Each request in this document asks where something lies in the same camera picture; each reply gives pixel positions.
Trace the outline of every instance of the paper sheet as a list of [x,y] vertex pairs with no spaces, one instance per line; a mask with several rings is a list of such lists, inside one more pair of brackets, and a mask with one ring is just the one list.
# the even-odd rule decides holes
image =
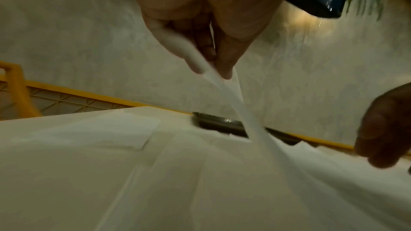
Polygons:
[[299,195],[300,199],[312,211],[312,216],[321,220],[323,230],[389,230],[378,220],[373,219],[362,210],[342,199],[335,190],[316,182],[299,170],[279,147],[280,143],[270,138],[257,119],[227,88],[218,73],[206,62],[192,43],[182,36],[169,31],[158,31],[155,33],[156,38],[164,46],[179,56],[189,59],[198,68],[201,68],[204,77],[221,90],[221,94],[231,103],[243,122],[253,145],[258,147],[265,156],[267,163],[272,165],[272,168],[280,169],[284,176],[287,177],[287,184],[278,183],[278,185],[290,185],[292,190]]
[[113,110],[63,126],[48,128],[14,138],[17,145],[104,146],[143,148],[160,120]]

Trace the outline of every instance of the gray floor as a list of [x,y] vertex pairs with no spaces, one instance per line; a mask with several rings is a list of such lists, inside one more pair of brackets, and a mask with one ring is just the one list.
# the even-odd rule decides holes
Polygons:
[[[370,101],[411,81],[411,7],[335,21],[283,4],[237,65],[267,126],[352,143]],[[145,28],[133,0],[4,0],[0,60],[29,80],[183,111],[234,117],[228,103]]]

